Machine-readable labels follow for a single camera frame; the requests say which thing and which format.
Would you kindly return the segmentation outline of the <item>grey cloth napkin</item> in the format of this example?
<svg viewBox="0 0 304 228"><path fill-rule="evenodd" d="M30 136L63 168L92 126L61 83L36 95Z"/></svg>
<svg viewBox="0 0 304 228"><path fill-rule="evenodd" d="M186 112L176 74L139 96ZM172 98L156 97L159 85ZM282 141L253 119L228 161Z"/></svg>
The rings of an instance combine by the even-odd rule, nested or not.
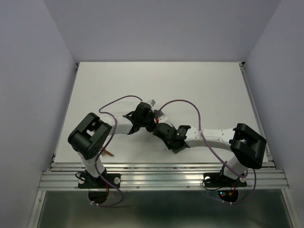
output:
<svg viewBox="0 0 304 228"><path fill-rule="evenodd" d="M183 151L184 149L186 149L186 147L185 146L181 146L181 147L172 148L171 150L172 150L172 152L174 154L177 154L177 153Z"/></svg>

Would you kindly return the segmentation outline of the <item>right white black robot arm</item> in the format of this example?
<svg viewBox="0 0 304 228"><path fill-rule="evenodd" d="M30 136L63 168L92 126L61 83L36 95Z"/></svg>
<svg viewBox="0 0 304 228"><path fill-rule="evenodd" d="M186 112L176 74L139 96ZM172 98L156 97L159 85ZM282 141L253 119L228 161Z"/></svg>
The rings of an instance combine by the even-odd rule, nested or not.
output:
<svg viewBox="0 0 304 228"><path fill-rule="evenodd" d="M230 129L202 131L189 125L181 125L176 129L160 123L153 135L174 153L185 148L209 148L223 164L220 173L212 180L223 185L245 178L248 169L261 169L267 144L263 136L244 123Z"/></svg>

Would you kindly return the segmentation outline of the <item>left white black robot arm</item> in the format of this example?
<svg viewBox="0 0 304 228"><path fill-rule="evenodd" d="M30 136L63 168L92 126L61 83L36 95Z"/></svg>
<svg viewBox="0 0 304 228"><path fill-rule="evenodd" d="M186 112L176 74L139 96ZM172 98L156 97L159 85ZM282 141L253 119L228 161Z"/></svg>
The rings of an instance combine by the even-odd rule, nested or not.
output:
<svg viewBox="0 0 304 228"><path fill-rule="evenodd" d="M141 128L152 132L156 127L154 105L154 100L140 102L134 111L120 117L107 119L100 119L94 113L86 115L67 140L85 165L85 171L76 176L78 188L105 188L107 187L105 179L116 187L120 186L114 183L114 179L120 178L120 175L107 174L98 155L105 151L104 143L107 137L111 137L113 134L130 135L138 132Z"/></svg>

